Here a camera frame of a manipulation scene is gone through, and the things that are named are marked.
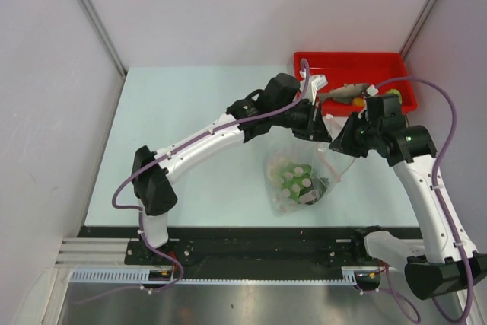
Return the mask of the orange fake fruit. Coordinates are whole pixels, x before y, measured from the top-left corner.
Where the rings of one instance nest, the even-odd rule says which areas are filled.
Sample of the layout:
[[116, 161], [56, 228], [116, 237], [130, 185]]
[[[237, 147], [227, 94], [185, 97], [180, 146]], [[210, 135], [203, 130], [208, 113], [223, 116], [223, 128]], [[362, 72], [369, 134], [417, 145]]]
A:
[[352, 99], [351, 105], [353, 107], [360, 107], [360, 108], [365, 107], [366, 106], [365, 99], [362, 97], [355, 97]]

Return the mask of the grey fake fish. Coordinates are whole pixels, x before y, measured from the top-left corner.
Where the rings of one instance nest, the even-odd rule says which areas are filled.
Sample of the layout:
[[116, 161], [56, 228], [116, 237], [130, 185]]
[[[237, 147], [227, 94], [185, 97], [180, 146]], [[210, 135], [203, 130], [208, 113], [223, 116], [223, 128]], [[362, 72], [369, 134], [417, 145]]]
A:
[[370, 85], [365, 83], [344, 84], [342, 87], [331, 91], [318, 92], [317, 96], [322, 103], [333, 100], [341, 104], [351, 104], [355, 98], [363, 96], [369, 87]]

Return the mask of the clear zip top bag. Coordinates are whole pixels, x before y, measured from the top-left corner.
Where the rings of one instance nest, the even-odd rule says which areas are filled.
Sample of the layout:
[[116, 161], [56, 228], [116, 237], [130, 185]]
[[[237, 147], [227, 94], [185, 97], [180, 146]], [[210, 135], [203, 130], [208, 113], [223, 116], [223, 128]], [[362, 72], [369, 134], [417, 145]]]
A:
[[318, 206], [354, 163], [354, 157], [332, 151], [328, 142], [295, 139], [277, 145], [263, 165], [273, 214], [285, 216]]

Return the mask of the green fake lime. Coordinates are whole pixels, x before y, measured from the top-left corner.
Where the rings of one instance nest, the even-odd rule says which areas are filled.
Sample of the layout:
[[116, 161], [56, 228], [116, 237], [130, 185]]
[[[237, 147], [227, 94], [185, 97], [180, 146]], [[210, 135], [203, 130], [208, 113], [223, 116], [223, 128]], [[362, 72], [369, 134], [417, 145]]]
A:
[[388, 91], [385, 92], [385, 94], [388, 95], [396, 95], [399, 98], [399, 102], [402, 104], [403, 103], [403, 98], [399, 90], [392, 88], [389, 89]]

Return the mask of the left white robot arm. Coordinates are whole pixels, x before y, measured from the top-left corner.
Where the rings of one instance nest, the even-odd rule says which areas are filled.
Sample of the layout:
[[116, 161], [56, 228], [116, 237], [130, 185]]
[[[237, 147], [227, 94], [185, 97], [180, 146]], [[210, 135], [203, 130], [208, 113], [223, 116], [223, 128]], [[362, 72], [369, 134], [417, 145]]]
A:
[[279, 73], [265, 88], [233, 102], [216, 121], [189, 138], [160, 151], [139, 148], [132, 166], [132, 185], [142, 208], [142, 256], [153, 264], [167, 258], [167, 216], [177, 203], [173, 185], [212, 155], [264, 135], [273, 126], [290, 129], [301, 140], [330, 142], [317, 99], [317, 91], [326, 84], [323, 75], [298, 81]]

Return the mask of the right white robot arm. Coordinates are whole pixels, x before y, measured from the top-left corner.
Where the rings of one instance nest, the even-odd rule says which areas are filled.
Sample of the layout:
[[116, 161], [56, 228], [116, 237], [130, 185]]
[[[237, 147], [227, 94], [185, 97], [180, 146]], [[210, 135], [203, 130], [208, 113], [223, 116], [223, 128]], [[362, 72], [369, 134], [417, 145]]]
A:
[[358, 229], [351, 246], [356, 263], [378, 259], [402, 271], [421, 300], [467, 290], [486, 277], [486, 255], [462, 228], [434, 170], [431, 135], [424, 126], [407, 126], [395, 94], [367, 97], [364, 112], [352, 113], [329, 147], [354, 158], [369, 151], [385, 158], [406, 191], [423, 239], [420, 250], [379, 226]]

